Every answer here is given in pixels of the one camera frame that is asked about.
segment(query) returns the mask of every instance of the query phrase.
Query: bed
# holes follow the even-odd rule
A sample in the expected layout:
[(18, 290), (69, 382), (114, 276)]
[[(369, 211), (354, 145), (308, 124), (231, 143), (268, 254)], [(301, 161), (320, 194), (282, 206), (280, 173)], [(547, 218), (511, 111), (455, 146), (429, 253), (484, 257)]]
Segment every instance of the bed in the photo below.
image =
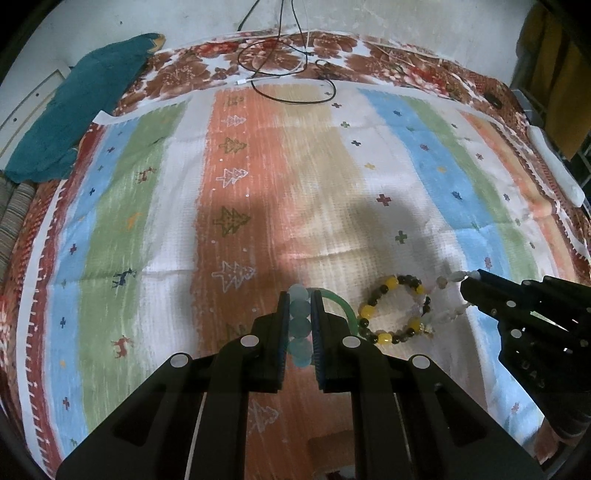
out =
[[(295, 283), (354, 310), (388, 275), (420, 278), (433, 309), (463, 301), (437, 279), (487, 269), (590, 284), (589, 222), (527, 137), (508, 88), (420, 48), (310, 33), (324, 60), (236, 85), (250, 32), (163, 50), (99, 114), (67, 180), (39, 185), (2, 304), (3, 407), (39, 465), (65, 458), (170, 355), (215, 353)], [(299, 62), (286, 37), (266, 69)], [(258, 68), (273, 41), (249, 49)], [(337, 304), (326, 307), (343, 315)], [(403, 292), (372, 328), (413, 314)], [(494, 320), (467, 309), (390, 355), (432, 357), (518, 442), (543, 419), (499, 364)], [(288, 359), (278, 395), (249, 402), (248, 480), (324, 478), (353, 462), (350, 400)], [(322, 449), (324, 455), (318, 455)]]

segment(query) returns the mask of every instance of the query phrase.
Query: black cable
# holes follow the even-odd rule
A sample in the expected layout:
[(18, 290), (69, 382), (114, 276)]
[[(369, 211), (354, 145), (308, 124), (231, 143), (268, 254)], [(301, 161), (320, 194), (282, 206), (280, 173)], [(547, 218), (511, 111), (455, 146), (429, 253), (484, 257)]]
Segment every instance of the black cable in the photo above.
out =
[(251, 16), (252, 11), (256, 8), (256, 6), (259, 4), (261, 0), (256, 0), (256, 2), (253, 4), (253, 6), (251, 7), (251, 9), (248, 11), (248, 13), (246, 14), (246, 16), (242, 19), (242, 21), (240, 22), (240, 25), (238, 25), (238, 31), (242, 31), (242, 27), (244, 27), (244, 23), (248, 20), (248, 17)]
[[(279, 14), (279, 28), (277, 31), (277, 36), (275, 37), (275, 44), (273, 45), (273, 48), (271, 49), (271, 51), (269, 52), (269, 55), (267, 55), (267, 57), (265, 58), (265, 60), (263, 61), (263, 63), (256, 69), (256, 70), (252, 70), (248, 67), (246, 67), (241, 61), (240, 61), (240, 57), (242, 55), (242, 53), (244, 53), (244, 51), (248, 50), (249, 48), (254, 47), (255, 45), (259, 45), (261, 43), (264, 43), (267, 41), (267, 39), (258, 41), (258, 42), (254, 42), (250, 45), (248, 45), (247, 47), (243, 48), (240, 52), (238, 52), (238, 56), (236, 58), (237, 63), (245, 70), (248, 70), (249, 72), (253, 72), (253, 75), (251, 76), (251, 79), (256, 78), (256, 75), (261, 74), (261, 75), (267, 75), (270, 78), (279, 78), (279, 77), (285, 77), (285, 76), (289, 76), (289, 75), (294, 75), (296, 73), (302, 73), (304, 71), (306, 71), (306, 69), (308, 68), (308, 55), (311, 55), (310, 53), (306, 52), (306, 51), (301, 51), (298, 50), (297, 48), (291, 46), (291, 45), (287, 45), (285, 42), (283, 42), (281, 40), (281, 27), (282, 27), (282, 19), (283, 19), (283, 7), (285, 5), (285, 0), (281, 0), (281, 11)], [(300, 21), (297, 18), (297, 14), (296, 14), (296, 9), (294, 6), (294, 0), (291, 0), (291, 11), (294, 15), (294, 19), (295, 19), (295, 23), (297, 24), (298, 30), (300, 32), (300, 38), (301, 38), (301, 42), (302, 45), (304, 45), (304, 48), (308, 48), (307, 42), (304, 39), (304, 33), (301, 29), (301, 25), (300, 25)], [(267, 73), (267, 72), (261, 72), (261, 69), (265, 66), (265, 63), (267, 63), (267, 61), (269, 60), (269, 58), (271, 58), (271, 55), (273, 55), (273, 52), (275, 51), (275, 49), (277, 48), (277, 44), (278, 43), (283, 43), (284, 45), (287, 45), (288, 47), (292, 48), (293, 50), (296, 50), (302, 54), (304, 54), (306, 56), (306, 62), (304, 64), (304, 67), (299, 71), (299, 72), (288, 72), (288, 73)], [(315, 65), (322, 69), (321, 65), (318, 64), (318, 60), (316, 60), (314, 63)], [(330, 97), (323, 99), (323, 100), (311, 100), (311, 101), (297, 101), (297, 100), (286, 100), (286, 99), (281, 99), (281, 98), (276, 98), (273, 97), (271, 95), (267, 95), (266, 93), (263, 93), (262, 91), (260, 91), (258, 88), (255, 87), (254, 82), (251, 82), (251, 86), (253, 88), (253, 90), (258, 93), (259, 95), (268, 98), (269, 100), (275, 100), (276, 102), (280, 102), (280, 103), (287, 103), (289, 105), (318, 105), (320, 103), (326, 103), (326, 102), (330, 102), (332, 99), (335, 98), (336, 96), (336, 85), (333, 83), (332, 80), (330, 80), (329, 78), (322, 78), (323, 80), (327, 80), (332, 89), (333, 92), (330, 95)]]

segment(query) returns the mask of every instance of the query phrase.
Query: silver screw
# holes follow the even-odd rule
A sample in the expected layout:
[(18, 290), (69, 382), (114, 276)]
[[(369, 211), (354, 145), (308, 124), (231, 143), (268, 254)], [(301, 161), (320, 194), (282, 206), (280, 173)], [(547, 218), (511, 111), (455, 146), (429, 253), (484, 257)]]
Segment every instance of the silver screw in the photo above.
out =
[(170, 364), (174, 368), (181, 368), (184, 367), (189, 363), (189, 357), (184, 353), (177, 353), (174, 357), (170, 359)]
[(242, 337), (240, 339), (240, 343), (242, 344), (242, 346), (245, 346), (247, 348), (252, 348), (254, 346), (258, 345), (258, 337), (256, 335), (245, 335), (244, 337)]
[(429, 368), (431, 361), (424, 355), (417, 355), (413, 357), (413, 365), (421, 370)]
[(343, 338), (343, 345), (347, 348), (357, 348), (361, 345), (361, 340), (354, 336), (348, 336)]

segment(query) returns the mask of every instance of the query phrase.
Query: green stripe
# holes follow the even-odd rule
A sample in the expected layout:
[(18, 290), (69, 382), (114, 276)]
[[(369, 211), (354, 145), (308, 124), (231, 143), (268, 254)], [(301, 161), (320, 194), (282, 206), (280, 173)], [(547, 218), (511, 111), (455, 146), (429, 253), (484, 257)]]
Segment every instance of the green stripe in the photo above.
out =
[[(146, 218), (160, 174), (164, 139), (175, 130), (183, 111), (184, 104), (168, 106), (139, 120), (97, 206), (79, 304), (79, 369), (89, 430), (149, 374), (139, 361), (141, 345), (128, 345), (127, 356), (117, 359), (112, 342), (123, 335), (134, 340), (138, 285), (145, 266), (141, 249)], [(149, 167), (156, 173), (138, 183), (138, 173)], [(128, 230), (128, 219), (137, 213), (133, 228)], [(113, 275), (129, 268), (137, 271), (137, 277), (128, 276), (125, 286), (112, 288)]]
[(522, 233), (515, 227), (511, 215), (499, 197), (493, 183), (473, 161), (464, 146), (458, 143), (449, 123), (443, 119), (431, 105), (423, 100), (404, 97), (404, 100), (415, 110), (421, 121), (433, 132), (439, 141), (454, 156), (457, 165), (466, 173), (476, 194), (486, 205), (503, 242), (503, 248), (511, 269), (511, 280), (522, 281), (537, 278), (538, 268), (531, 249)]

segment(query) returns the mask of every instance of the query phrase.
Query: green bangle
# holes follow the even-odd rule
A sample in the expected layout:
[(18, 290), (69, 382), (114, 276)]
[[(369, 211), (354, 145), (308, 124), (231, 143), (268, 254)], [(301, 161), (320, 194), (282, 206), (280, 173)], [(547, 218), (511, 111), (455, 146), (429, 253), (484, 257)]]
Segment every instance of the green bangle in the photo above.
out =
[(351, 332), (351, 335), (356, 336), (358, 333), (357, 315), (355, 315), (355, 311), (351, 308), (351, 305), (349, 305), (345, 299), (339, 297), (336, 293), (326, 290), (325, 288), (308, 288), (308, 292), (310, 292), (310, 294), (312, 294), (314, 290), (318, 290), (322, 295), (322, 298), (332, 300), (343, 309), (343, 312), (347, 317), (347, 323), (349, 324), (349, 331)]

